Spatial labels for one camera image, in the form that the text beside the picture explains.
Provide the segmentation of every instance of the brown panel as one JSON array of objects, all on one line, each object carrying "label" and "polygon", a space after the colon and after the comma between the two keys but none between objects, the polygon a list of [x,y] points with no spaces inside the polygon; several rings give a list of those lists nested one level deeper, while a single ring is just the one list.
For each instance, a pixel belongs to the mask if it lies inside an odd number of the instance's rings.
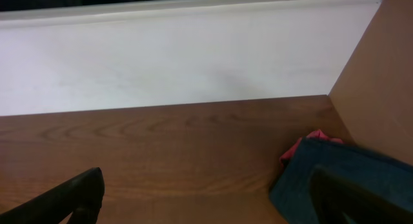
[{"label": "brown panel", "polygon": [[0,117],[0,212],[101,167],[100,223],[284,223],[277,159],[318,128],[350,139],[327,96]]},{"label": "brown panel", "polygon": [[413,164],[413,0],[384,0],[330,97],[356,143]]}]

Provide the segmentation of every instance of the red cloth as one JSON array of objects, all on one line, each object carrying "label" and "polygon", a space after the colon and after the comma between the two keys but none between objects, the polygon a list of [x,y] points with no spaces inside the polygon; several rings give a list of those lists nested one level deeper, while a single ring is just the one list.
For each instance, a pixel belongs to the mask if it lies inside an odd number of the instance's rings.
[{"label": "red cloth", "polygon": [[[343,140],[338,139],[338,138],[329,138],[327,135],[325,135],[321,130],[316,130],[311,132],[307,137],[314,137],[326,141],[333,141],[336,143],[344,143]],[[299,143],[301,142],[303,138],[299,138],[288,151],[286,151],[280,158],[279,158],[279,163],[281,164],[282,168],[285,168],[284,162],[291,160],[292,156],[294,156],[294,153],[296,153],[297,147]]]}]

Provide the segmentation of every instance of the brown wall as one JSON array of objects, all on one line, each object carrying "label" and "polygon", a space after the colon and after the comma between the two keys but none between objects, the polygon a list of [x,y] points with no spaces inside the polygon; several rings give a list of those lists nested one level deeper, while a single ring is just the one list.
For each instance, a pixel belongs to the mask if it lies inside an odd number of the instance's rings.
[{"label": "brown wall", "polygon": [[413,0],[383,0],[330,97],[356,143],[413,165]]}]

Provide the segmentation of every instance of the white backdrop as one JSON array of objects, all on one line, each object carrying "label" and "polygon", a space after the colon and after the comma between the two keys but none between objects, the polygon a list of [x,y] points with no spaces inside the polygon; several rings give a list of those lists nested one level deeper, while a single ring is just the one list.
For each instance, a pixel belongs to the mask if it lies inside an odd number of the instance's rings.
[{"label": "white backdrop", "polygon": [[0,116],[327,94],[379,2],[0,21]]}]

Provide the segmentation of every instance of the folded cloth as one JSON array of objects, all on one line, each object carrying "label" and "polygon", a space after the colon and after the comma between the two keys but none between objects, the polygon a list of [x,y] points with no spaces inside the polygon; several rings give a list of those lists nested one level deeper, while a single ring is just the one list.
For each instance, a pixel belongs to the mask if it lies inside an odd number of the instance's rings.
[{"label": "folded cloth", "polygon": [[309,192],[316,167],[413,212],[413,167],[359,147],[303,138],[270,192],[270,201],[290,224],[318,223]]},{"label": "folded cloth", "polygon": [[[341,139],[338,138],[329,138],[327,135],[325,135],[321,130],[316,130],[311,132],[307,137],[313,137],[316,139],[321,139],[325,141],[333,141],[336,143],[344,143]],[[286,151],[280,158],[279,158],[279,163],[281,164],[282,168],[285,168],[288,163],[290,162],[292,156],[294,156],[294,153],[296,153],[297,147],[299,143],[301,142],[303,138],[299,138],[288,151]]]}]

